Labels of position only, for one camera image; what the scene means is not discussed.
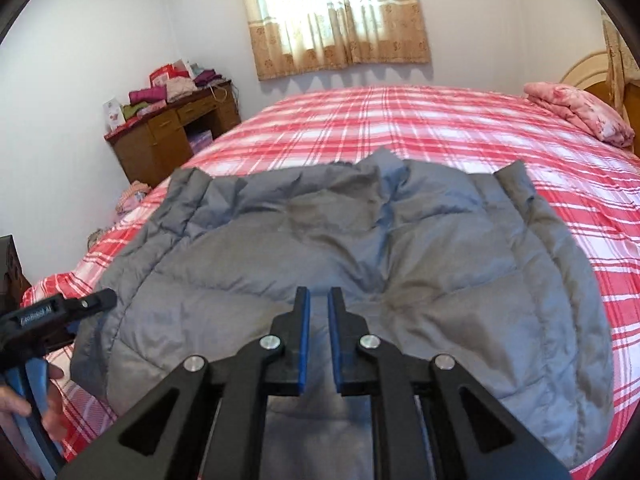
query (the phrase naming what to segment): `floral curtain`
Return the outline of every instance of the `floral curtain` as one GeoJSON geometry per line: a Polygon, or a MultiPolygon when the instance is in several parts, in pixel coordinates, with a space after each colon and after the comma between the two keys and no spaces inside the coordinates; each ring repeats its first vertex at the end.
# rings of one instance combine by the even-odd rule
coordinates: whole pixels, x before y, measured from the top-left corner
{"type": "Polygon", "coordinates": [[[258,79],[430,61],[418,0],[244,0],[258,79]]]}

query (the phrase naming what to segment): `sheer white curtain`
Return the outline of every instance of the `sheer white curtain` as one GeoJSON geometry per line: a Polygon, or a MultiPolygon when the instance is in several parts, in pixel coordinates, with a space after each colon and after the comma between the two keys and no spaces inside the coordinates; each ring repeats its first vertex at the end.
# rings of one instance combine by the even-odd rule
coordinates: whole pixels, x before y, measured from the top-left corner
{"type": "Polygon", "coordinates": [[[428,62],[417,0],[245,0],[258,78],[428,62]]]}

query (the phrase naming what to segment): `metal screw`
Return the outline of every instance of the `metal screw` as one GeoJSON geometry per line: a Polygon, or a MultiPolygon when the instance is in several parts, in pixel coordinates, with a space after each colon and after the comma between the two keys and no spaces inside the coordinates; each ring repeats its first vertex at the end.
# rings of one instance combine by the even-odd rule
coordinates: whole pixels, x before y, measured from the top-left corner
{"type": "Polygon", "coordinates": [[[198,370],[202,370],[204,366],[204,358],[199,355],[192,355],[187,357],[182,364],[188,372],[197,372],[198,370]]]}
{"type": "Polygon", "coordinates": [[[260,339],[260,346],[265,350],[275,350],[280,343],[280,338],[276,335],[266,335],[260,339]]]}
{"type": "Polygon", "coordinates": [[[360,338],[360,346],[367,350],[373,350],[380,346],[380,338],[377,335],[367,334],[360,338]]]}
{"type": "Polygon", "coordinates": [[[440,370],[451,370],[456,365],[456,360],[449,354],[440,354],[436,356],[436,366],[440,370]]]}

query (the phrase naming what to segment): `bed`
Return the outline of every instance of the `bed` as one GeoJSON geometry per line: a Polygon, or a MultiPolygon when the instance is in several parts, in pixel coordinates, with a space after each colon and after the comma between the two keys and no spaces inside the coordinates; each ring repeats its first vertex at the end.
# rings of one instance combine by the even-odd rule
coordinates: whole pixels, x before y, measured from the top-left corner
{"type": "MultiPolygon", "coordinates": [[[[401,158],[468,172],[523,160],[536,188],[566,222],[596,273],[612,326],[615,416],[606,446],[573,471],[589,478],[629,422],[640,398],[640,159],[607,146],[526,99],[465,89],[391,86],[290,97],[194,156],[212,176],[249,174],[336,160],[357,161],[385,146],[401,158]]],[[[168,182],[108,231],[71,272],[41,280],[25,304],[61,292],[89,293],[158,207],[168,182]]],[[[72,349],[49,357],[68,371],[72,349]]],[[[60,381],[73,457],[114,421],[113,412],[60,381]]]]}

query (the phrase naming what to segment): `wooden desk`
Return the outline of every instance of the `wooden desk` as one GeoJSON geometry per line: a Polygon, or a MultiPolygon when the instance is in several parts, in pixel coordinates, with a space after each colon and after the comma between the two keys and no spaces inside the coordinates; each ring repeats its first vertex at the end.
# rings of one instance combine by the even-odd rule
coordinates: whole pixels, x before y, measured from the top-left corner
{"type": "Polygon", "coordinates": [[[194,121],[214,139],[240,124],[231,81],[170,103],[107,140],[130,182],[155,187],[193,156],[184,127],[194,121]]]}

